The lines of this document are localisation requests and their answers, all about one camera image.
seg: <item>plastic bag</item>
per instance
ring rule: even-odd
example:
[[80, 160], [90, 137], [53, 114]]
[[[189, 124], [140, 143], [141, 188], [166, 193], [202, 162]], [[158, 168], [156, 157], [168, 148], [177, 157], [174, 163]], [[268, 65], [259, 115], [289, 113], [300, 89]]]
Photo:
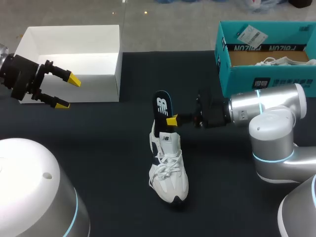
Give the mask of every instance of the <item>plastic bag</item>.
[[242, 0], [248, 10], [259, 12], [268, 11], [275, 7], [282, 0]]

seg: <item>shoe box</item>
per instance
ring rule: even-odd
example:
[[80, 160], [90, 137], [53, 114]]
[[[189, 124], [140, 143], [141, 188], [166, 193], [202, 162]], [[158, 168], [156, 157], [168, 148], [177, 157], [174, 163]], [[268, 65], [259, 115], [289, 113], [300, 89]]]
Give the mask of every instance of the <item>shoe box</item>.
[[289, 83], [301, 84], [307, 97], [316, 97], [316, 66], [256, 65], [268, 57], [316, 59], [316, 22], [220, 22], [215, 60], [225, 97]]

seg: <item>label on box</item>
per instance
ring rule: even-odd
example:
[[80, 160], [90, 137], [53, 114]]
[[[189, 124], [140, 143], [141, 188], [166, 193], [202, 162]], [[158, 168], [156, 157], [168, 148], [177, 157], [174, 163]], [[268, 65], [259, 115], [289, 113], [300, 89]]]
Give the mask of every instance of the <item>label on box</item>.
[[253, 48], [257, 48], [267, 38], [268, 38], [268, 35], [248, 25], [247, 28], [239, 35], [238, 40], [244, 42], [245, 44]]

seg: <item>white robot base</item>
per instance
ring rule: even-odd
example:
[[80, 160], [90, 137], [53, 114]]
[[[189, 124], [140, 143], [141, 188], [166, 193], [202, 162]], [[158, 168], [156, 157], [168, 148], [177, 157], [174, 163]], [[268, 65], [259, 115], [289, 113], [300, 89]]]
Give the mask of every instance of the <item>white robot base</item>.
[[280, 204], [277, 223], [282, 237], [315, 237], [316, 195], [313, 175]]
[[0, 141], [0, 189], [1, 237], [89, 237], [81, 198], [41, 144]]

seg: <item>white box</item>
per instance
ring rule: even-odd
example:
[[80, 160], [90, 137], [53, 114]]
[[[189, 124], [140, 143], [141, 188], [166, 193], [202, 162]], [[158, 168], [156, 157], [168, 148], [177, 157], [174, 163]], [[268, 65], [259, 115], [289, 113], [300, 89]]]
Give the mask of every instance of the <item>white box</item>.
[[[53, 61], [81, 81], [81, 87], [76, 87], [48, 74], [40, 87], [42, 93], [68, 102], [119, 101], [119, 25], [29, 27], [15, 54], [38, 64]], [[21, 103], [38, 101], [27, 94]]]

